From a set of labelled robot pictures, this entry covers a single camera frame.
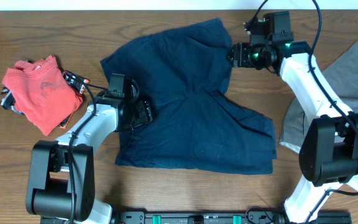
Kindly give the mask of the navy blue shorts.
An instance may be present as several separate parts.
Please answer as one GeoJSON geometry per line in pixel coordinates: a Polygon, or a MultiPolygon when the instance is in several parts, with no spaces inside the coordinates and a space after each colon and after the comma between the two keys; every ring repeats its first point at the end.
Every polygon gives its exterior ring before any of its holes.
{"type": "Polygon", "coordinates": [[[220,19],[136,38],[102,59],[109,77],[137,82],[153,121],[119,136],[119,166],[271,174],[273,121],[225,92],[232,40],[220,19]]]}

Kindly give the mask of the grey shorts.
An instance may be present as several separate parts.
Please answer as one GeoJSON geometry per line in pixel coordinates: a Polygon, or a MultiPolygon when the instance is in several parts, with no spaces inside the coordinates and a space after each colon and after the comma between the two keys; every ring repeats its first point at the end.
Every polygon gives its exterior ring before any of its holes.
{"type": "MultiPolygon", "coordinates": [[[[326,68],[323,75],[340,99],[358,113],[358,42],[326,68]]],[[[300,103],[294,99],[285,115],[279,144],[298,153],[309,126],[300,103]]]]}

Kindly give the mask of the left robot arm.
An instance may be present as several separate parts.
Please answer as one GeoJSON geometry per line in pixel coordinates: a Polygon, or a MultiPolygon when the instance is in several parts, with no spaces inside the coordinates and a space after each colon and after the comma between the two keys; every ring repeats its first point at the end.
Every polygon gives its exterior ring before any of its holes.
{"type": "Polygon", "coordinates": [[[29,214],[40,216],[41,223],[119,223],[113,206],[95,197],[94,154],[111,133],[153,121],[139,93],[135,80],[113,73],[69,131],[34,145],[25,202],[29,214]]]}

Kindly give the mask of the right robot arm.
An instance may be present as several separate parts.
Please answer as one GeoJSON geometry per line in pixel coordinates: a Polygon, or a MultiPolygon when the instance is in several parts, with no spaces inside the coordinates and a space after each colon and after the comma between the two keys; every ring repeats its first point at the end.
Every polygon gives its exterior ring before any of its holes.
{"type": "Polygon", "coordinates": [[[319,69],[314,46],[295,40],[287,11],[252,17],[250,40],[232,46],[235,68],[266,69],[292,89],[310,124],[300,147],[301,179],[275,223],[349,223],[349,215],[320,213],[328,197],[358,175],[358,113],[347,106],[319,69]]]}

